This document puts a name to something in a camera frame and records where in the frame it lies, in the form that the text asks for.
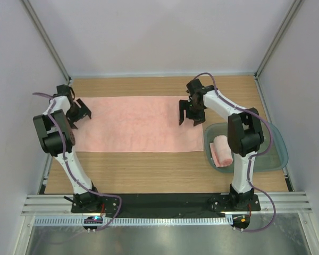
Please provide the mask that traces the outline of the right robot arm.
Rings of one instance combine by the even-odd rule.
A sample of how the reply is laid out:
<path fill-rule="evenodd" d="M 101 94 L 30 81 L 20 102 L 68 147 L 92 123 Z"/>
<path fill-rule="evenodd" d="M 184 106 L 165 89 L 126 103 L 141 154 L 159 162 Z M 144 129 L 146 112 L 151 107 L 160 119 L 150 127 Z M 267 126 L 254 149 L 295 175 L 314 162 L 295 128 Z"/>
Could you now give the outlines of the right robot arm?
<path fill-rule="evenodd" d="M 225 97 L 213 85 L 203 86 L 198 78 L 188 82 L 189 99 L 179 100 L 179 124 L 193 120 L 194 126 L 206 121 L 205 109 L 211 109 L 226 120 L 227 143 L 234 155 L 233 180 L 229 205 L 242 210 L 253 200 L 254 154 L 264 142 L 261 119 L 255 108 L 245 109 Z"/>

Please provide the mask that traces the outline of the plain pink towel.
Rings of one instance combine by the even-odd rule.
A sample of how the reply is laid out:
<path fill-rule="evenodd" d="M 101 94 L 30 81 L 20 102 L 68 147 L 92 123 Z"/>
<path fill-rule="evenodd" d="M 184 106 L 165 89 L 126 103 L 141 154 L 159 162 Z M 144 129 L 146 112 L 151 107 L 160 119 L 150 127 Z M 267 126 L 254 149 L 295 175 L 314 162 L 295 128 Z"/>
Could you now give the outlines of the plain pink towel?
<path fill-rule="evenodd" d="M 202 126 L 179 124 L 181 96 L 85 97 L 91 110 L 74 130 L 79 152 L 204 150 Z"/>

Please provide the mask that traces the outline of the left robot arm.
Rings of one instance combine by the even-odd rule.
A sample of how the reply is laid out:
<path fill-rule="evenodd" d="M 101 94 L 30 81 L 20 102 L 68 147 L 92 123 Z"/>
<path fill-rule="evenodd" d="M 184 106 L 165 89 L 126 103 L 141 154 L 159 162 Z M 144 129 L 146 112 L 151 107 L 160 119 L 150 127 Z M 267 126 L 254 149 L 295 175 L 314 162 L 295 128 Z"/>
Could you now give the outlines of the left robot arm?
<path fill-rule="evenodd" d="M 79 162 L 73 133 L 76 122 L 91 118 L 91 110 L 81 99 L 75 98 L 73 88 L 66 84 L 57 86 L 53 95 L 41 92 L 34 95 L 49 99 L 49 106 L 33 117 L 33 124 L 42 150 L 60 163 L 72 184 L 73 198 L 64 198 L 72 202 L 73 212 L 99 211 L 102 200 Z"/>

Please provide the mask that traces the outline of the pink bunny towel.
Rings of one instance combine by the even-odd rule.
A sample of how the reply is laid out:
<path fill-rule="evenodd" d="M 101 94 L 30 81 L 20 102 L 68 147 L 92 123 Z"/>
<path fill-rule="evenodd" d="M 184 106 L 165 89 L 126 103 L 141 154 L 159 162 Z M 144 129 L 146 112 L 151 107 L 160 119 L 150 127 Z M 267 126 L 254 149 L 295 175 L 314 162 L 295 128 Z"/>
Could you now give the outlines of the pink bunny towel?
<path fill-rule="evenodd" d="M 209 146 L 212 160 L 216 167 L 228 167 L 233 163 L 232 151 L 225 135 L 215 137 Z"/>

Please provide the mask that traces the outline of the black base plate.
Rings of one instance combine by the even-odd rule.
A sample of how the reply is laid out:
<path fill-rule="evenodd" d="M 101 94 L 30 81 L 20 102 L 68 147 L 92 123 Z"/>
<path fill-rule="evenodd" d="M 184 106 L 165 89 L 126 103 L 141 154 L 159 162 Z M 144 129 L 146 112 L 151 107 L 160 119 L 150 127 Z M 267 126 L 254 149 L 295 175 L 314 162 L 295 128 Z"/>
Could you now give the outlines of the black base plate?
<path fill-rule="evenodd" d="M 260 211 L 257 195 L 237 200 L 229 194 L 221 193 L 160 193 L 121 194 L 123 214 L 154 214 L 169 217 L 169 214 L 199 211 Z"/>

